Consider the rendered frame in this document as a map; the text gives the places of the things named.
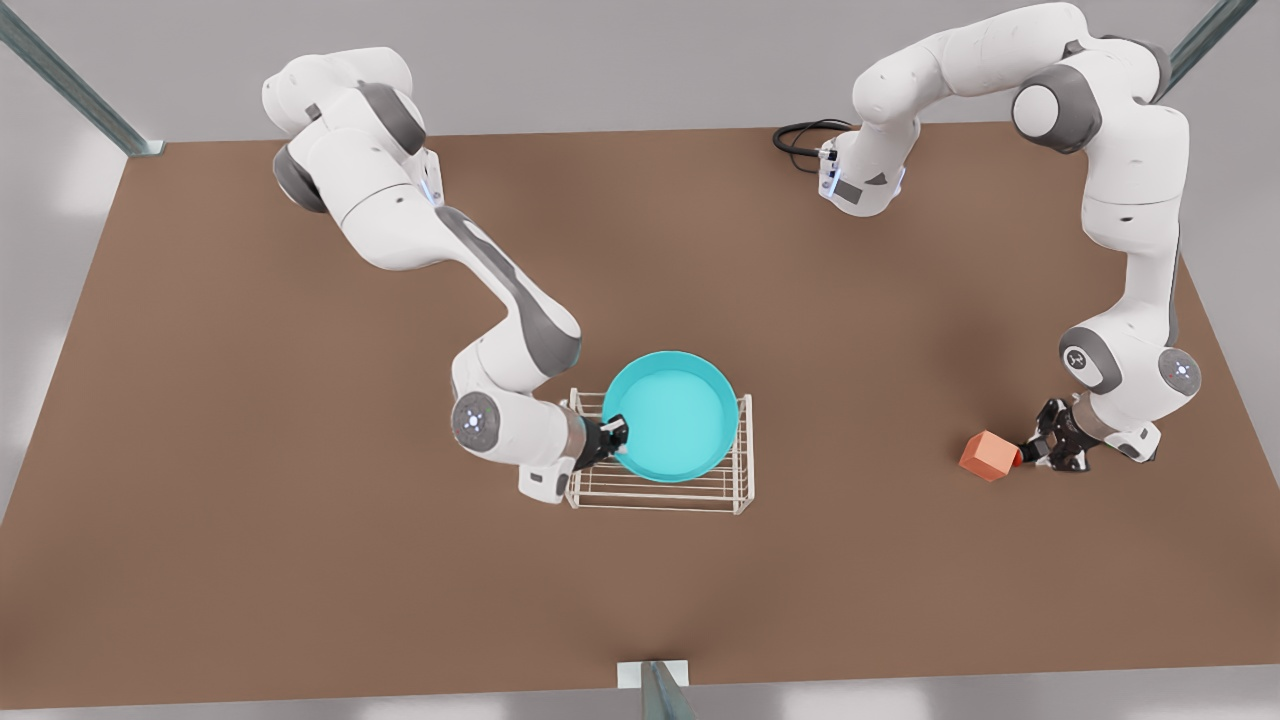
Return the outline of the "silver frame post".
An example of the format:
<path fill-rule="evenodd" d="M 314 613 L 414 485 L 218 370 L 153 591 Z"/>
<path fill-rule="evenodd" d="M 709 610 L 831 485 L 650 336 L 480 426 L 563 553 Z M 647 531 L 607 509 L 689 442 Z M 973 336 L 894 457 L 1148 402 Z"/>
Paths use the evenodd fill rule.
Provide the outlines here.
<path fill-rule="evenodd" d="M 643 720 L 698 720 L 684 693 L 690 684 L 687 660 L 618 662 L 616 671 L 620 689 L 640 689 Z"/>
<path fill-rule="evenodd" d="M 0 0 L 0 41 L 129 158 L 154 158 L 165 143 L 146 140 L 19 15 Z"/>
<path fill-rule="evenodd" d="M 1260 0 L 1217 0 L 1208 13 L 1183 37 L 1170 53 L 1170 77 L 1165 91 L 1172 88 L 1239 23 Z"/>

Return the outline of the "turquoise round plate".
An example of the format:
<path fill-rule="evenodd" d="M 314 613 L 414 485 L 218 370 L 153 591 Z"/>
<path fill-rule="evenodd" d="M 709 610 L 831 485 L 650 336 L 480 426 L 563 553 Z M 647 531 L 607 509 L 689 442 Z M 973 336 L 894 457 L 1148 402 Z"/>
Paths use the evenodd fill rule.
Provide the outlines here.
<path fill-rule="evenodd" d="M 620 464 L 648 480 L 684 483 L 705 475 L 730 452 L 739 396 L 704 357 L 660 351 L 631 361 L 611 382 L 602 418 L 616 416 L 628 430 Z"/>

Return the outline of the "red button switch box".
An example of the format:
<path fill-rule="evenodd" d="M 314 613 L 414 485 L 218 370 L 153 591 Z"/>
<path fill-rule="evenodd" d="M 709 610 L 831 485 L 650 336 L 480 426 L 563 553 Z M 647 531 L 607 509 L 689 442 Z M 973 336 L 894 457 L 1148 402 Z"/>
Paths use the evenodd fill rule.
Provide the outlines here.
<path fill-rule="evenodd" d="M 989 430 L 974 434 L 957 462 L 961 469 L 987 482 L 1006 477 L 1020 464 L 1020 448 Z"/>

